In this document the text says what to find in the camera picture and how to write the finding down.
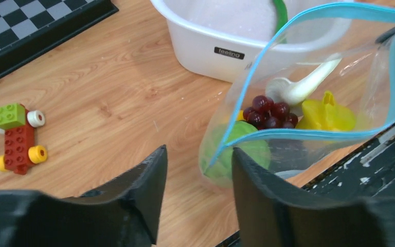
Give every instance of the red lego brick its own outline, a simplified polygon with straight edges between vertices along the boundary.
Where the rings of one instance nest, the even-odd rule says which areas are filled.
[[[28,150],[35,145],[34,128],[28,124],[5,131],[5,169],[25,175],[34,166],[28,156]]]

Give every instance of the wooden table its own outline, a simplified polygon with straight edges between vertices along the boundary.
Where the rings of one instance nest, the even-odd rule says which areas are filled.
[[[0,189],[78,196],[167,144],[158,246],[215,246],[237,230],[236,211],[232,195],[200,182],[198,148],[231,84],[179,65],[165,19],[150,1],[114,2],[117,14],[0,80],[0,105],[20,102],[45,113],[38,143],[49,151],[26,176],[0,172]],[[353,149],[291,182],[303,185]]]

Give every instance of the green ball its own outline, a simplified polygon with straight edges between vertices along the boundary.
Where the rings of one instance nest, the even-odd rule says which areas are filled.
[[[208,140],[205,140],[204,146],[201,147],[200,162],[202,174],[209,178],[212,182],[222,187],[229,187],[232,181],[232,152],[233,148],[228,147],[219,155],[218,160],[212,167],[209,167],[211,157],[215,155],[216,148],[219,145],[226,126],[219,126],[211,131],[208,135]],[[258,129],[245,121],[236,121],[229,134],[226,143],[229,143],[244,135],[257,132]],[[255,140],[251,142],[243,142],[236,144],[236,147],[241,148],[247,153],[257,164],[265,169],[268,169],[271,162],[271,152],[265,140]]]

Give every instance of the bunch of grapes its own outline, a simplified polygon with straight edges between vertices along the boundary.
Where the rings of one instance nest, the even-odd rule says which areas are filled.
[[[290,113],[290,106],[285,102],[274,103],[264,95],[258,95],[252,100],[252,106],[243,111],[243,118],[258,130],[295,128],[299,119]]]

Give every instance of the transparent bag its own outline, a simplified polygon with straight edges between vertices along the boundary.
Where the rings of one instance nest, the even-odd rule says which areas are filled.
[[[326,4],[292,18],[233,83],[207,127],[199,167],[230,188],[237,146],[287,179],[394,122],[395,9]]]

